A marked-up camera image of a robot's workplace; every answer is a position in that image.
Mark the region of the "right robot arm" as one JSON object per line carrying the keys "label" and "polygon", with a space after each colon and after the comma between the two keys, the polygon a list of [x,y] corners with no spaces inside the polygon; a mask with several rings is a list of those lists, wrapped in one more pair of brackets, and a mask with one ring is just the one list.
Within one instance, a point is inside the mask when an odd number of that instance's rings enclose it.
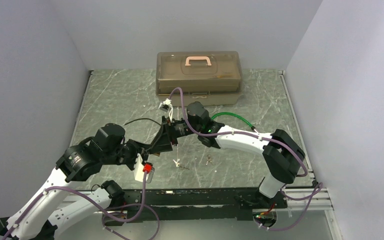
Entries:
{"label": "right robot arm", "polygon": [[190,103],[183,110],[184,119],[175,120],[162,117],[160,129],[146,150],[149,154],[172,151],[178,138],[196,134],[198,140],[208,148],[234,149],[261,156],[269,169],[255,194],[256,203],[269,207],[278,191],[292,184],[299,171],[306,176],[305,153],[284,131],[258,133],[235,129],[211,119],[209,112],[198,101]]}

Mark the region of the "silver keys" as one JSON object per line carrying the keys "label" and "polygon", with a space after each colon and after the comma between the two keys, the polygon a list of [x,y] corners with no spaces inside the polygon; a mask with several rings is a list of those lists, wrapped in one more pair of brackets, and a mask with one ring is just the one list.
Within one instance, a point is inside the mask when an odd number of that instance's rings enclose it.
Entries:
{"label": "silver keys", "polygon": [[175,166],[181,170],[189,170],[188,167],[184,166],[181,162],[180,162],[180,159],[178,158],[177,160],[173,159],[173,162],[175,164]]}

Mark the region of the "green cable lock loop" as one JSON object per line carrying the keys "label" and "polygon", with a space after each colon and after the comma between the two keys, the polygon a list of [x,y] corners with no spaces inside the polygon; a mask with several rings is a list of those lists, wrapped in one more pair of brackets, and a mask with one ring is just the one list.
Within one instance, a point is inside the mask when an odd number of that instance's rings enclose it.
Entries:
{"label": "green cable lock loop", "polygon": [[254,132],[258,132],[257,128],[252,124],[250,123],[248,120],[246,120],[244,117],[236,114],[236,113],[232,113],[232,112],[219,112],[219,113],[216,113],[214,114],[211,119],[212,120],[215,120],[217,117],[220,117],[220,116],[231,116],[231,117],[235,117],[239,120],[241,120],[242,122],[244,122],[246,125],[248,125],[252,131]]}

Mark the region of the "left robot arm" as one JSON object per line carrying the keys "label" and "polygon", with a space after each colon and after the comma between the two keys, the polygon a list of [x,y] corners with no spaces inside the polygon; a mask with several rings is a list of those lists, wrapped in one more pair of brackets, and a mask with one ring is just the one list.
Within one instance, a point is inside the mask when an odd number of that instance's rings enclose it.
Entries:
{"label": "left robot arm", "polygon": [[89,194],[76,187],[105,165],[125,165],[137,181],[146,185],[154,171],[147,161],[153,150],[153,144],[126,140],[122,126],[106,124],[94,136],[69,147],[19,211],[0,218],[0,236],[5,240],[54,240],[96,211],[117,222],[133,221],[134,217],[122,216],[128,204],[124,190],[115,181],[107,180]]}

